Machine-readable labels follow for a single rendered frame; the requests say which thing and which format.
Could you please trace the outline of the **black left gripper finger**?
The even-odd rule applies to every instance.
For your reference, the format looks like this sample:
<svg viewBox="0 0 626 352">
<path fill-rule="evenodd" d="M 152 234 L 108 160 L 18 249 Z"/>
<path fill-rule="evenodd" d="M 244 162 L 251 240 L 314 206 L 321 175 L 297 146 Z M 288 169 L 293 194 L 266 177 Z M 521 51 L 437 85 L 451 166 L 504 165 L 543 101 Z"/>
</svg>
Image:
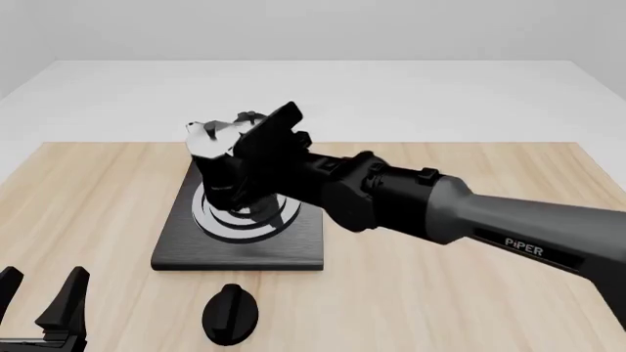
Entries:
<svg viewBox="0 0 626 352">
<path fill-rule="evenodd" d="M 72 269 L 52 303 L 35 320 L 43 329 L 43 339 L 86 337 L 85 301 L 89 279 L 89 272 L 82 266 Z"/>
<path fill-rule="evenodd" d="M 0 313 L 5 313 L 19 289 L 23 273 L 14 266 L 7 266 L 0 272 Z"/>
</svg>

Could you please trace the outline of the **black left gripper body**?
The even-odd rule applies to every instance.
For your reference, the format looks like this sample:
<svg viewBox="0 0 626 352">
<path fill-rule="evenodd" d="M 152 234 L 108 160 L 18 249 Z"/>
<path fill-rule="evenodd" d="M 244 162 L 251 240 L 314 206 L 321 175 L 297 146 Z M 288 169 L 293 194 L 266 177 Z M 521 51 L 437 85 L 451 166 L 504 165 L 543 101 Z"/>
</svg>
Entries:
<svg viewBox="0 0 626 352">
<path fill-rule="evenodd" d="M 35 338 L 0 339 L 0 352 L 84 352 L 87 330 L 44 330 Z"/>
</svg>

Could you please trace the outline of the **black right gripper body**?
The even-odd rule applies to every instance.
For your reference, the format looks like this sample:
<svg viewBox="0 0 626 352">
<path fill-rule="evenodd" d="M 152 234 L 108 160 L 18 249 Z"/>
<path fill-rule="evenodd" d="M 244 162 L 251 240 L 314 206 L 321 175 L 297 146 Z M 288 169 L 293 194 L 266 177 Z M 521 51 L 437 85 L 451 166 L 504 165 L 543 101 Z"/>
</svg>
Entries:
<svg viewBox="0 0 626 352">
<path fill-rule="evenodd" d="M 233 158 L 239 165 L 233 205 L 252 204 L 271 194 L 309 202 L 305 170 L 307 157 L 308 149 L 235 151 Z"/>
</svg>

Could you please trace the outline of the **silver and black moka pot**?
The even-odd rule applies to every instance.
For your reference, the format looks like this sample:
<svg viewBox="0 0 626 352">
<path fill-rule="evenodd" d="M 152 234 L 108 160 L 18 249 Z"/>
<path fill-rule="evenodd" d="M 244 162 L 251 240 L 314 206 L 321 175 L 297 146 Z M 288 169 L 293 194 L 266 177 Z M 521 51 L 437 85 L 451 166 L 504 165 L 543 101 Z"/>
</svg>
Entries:
<svg viewBox="0 0 626 352">
<path fill-rule="evenodd" d="M 267 116 L 263 113 L 258 113 L 254 110 L 243 111 L 238 113 L 236 123 L 246 123 L 248 125 L 256 125 L 258 122 L 261 122 Z"/>
<path fill-rule="evenodd" d="M 249 170 L 235 157 L 234 148 L 254 126 L 253 122 L 190 122 L 186 146 L 201 174 L 206 200 L 219 210 L 249 207 Z"/>
</svg>

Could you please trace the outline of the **flat black stove plate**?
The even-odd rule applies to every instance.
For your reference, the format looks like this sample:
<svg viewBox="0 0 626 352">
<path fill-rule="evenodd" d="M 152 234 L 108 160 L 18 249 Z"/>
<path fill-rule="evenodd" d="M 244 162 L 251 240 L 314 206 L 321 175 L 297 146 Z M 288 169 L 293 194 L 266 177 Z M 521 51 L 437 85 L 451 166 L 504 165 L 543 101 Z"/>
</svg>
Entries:
<svg viewBox="0 0 626 352">
<path fill-rule="evenodd" d="M 205 199 L 190 166 L 151 259 L 156 271 L 320 271 L 324 268 L 319 207 L 271 196 L 239 211 Z"/>
</svg>

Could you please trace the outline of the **round black stove knob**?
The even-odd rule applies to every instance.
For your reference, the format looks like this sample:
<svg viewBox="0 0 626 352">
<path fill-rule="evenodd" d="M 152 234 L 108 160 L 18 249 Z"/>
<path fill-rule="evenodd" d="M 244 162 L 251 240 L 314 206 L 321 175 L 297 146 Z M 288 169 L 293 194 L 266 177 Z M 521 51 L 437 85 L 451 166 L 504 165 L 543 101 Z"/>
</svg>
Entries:
<svg viewBox="0 0 626 352">
<path fill-rule="evenodd" d="M 211 342 L 231 346 L 248 339 L 258 319 L 255 298 L 237 284 L 226 284 L 205 305 L 201 324 Z"/>
</svg>

